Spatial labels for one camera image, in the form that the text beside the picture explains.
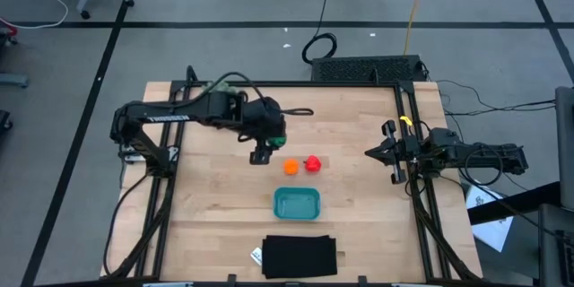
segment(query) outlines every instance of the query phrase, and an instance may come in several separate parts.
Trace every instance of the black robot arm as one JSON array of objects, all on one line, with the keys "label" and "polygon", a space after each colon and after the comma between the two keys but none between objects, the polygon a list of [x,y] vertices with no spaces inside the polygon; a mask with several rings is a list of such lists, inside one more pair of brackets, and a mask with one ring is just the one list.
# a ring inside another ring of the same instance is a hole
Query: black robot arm
[{"label": "black robot arm", "polygon": [[114,115],[110,138],[116,144],[130,145],[146,162],[150,175],[171,173],[170,150],[158,147],[144,132],[144,124],[195,121],[203,126],[228,129],[239,134],[238,141],[255,140],[249,163],[269,163],[272,152],[285,144],[285,119],[279,104],[269,97],[247,102],[244,92],[203,92],[192,100],[177,102],[133,101]]},{"label": "black robot arm", "polygon": [[387,137],[378,147],[365,152],[387,166],[394,167],[391,176],[393,184],[406,181],[400,161],[411,163],[417,175],[436,178],[443,169],[490,168],[520,175],[528,169],[522,147],[513,143],[490,145],[484,143],[462,143],[457,133],[445,128],[433,128],[421,142],[416,135],[396,140],[395,121],[388,120],[382,126]]}]

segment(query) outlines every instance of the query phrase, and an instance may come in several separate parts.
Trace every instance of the wooden tabletop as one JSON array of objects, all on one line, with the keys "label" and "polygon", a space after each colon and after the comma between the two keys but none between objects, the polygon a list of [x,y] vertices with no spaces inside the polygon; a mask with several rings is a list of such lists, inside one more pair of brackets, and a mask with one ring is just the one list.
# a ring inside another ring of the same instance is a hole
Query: wooden tabletop
[{"label": "wooden tabletop", "polygon": [[[170,83],[148,83],[144,100],[166,100]],[[430,127],[446,126],[436,83],[415,84],[421,120]],[[237,135],[186,123],[179,155],[161,279],[166,281],[265,281],[250,257],[268,234],[330,235],[336,238],[338,275],[298,279],[306,282],[423,282],[424,274],[413,204],[404,185],[392,185],[391,167],[364,156],[384,139],[381,125],[398,124],[392,89],[383,88],[261,88],[283,109],[312,108],[313,117],[286,116],[287,144],[266,166],[248,163],[255,143],[238,143]],[[247,90],[249,98],[255,94]],[[156,143],[161,125],[146,125]],[[303,162],[310,154],[323,163],[319,173],[301,170],[283,174],[283,161]],[[122,194],[144,173],[143,164],[126,168]],[[454,170],[443,171],[458,180]],[[116,268],[142,233],[152,180],[137,188],[122,205],[109,252]],[[321,214],[314,222],[279,221],[273,214],[278,187],[314,187],[321,195]],[[435,179],[442,229],[450,245],[478,275],[476,254],[465,199],[459,186]],[[434,241],[429,235],[435,276],[440,276]],[[151,272],[155,240],[146,273]]]}]

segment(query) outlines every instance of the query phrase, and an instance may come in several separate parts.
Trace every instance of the orange ball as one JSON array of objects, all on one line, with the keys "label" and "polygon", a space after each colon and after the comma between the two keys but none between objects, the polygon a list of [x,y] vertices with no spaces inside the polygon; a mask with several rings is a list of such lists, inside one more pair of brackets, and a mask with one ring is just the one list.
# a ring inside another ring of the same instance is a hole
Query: orange ball
[{"label": "orange ball", "polygon": [[299,163],[294,159],[288,159],[283,162],[283,170],[287,175],[295,175],[299,171]]}]

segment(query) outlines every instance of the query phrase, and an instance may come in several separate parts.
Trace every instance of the black towel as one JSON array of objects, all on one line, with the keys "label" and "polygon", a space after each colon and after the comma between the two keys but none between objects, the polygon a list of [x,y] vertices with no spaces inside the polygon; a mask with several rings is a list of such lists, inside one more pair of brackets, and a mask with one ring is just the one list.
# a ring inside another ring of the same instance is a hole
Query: black towel
[{"label": "black towel", "polygon": [[263,239],[265,278],[305,278],[337,274],[335,239],[267,236]]}]

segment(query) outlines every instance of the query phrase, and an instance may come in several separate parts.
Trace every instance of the teal container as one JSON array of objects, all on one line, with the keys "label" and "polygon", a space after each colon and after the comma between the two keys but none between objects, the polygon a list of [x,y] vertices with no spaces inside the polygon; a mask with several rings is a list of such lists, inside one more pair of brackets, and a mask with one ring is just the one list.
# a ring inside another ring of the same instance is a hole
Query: teal container
[{"label": "teal container", "polygon": [[273,213],[281,220],[312,221],[321,213],[321,195],[311,187],[279,187]]}]

